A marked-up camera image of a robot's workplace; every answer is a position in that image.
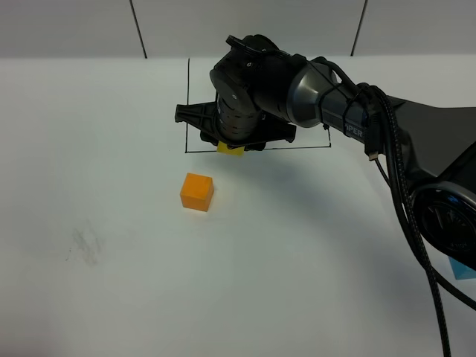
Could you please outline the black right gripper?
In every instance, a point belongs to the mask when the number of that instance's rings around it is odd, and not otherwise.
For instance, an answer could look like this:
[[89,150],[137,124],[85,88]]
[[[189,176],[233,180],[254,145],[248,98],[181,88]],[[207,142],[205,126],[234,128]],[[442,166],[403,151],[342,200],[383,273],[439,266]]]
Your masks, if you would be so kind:
[[245,151],[262,151],[275,141],[291,143],[297,131],[296,126],[268,112],[243,114],[231,109],[221,97],[208,103],[177,105],[175,122],[197,128],[204,142]]

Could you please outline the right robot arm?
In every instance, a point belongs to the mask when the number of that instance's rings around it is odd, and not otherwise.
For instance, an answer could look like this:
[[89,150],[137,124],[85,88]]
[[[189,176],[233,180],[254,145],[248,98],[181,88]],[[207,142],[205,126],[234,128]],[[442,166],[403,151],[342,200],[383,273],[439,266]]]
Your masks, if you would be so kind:
[[229,52],[210,71],[215,100],[177,106],[176,122],[197,128],[205,142],[247,151],[291,142],[300,127],[337,129],[362,143],[370,160],[386,157],[422,237],[475,267],[473,108],[388,96],[324,57],[287,54],[262,35],[227,42]]

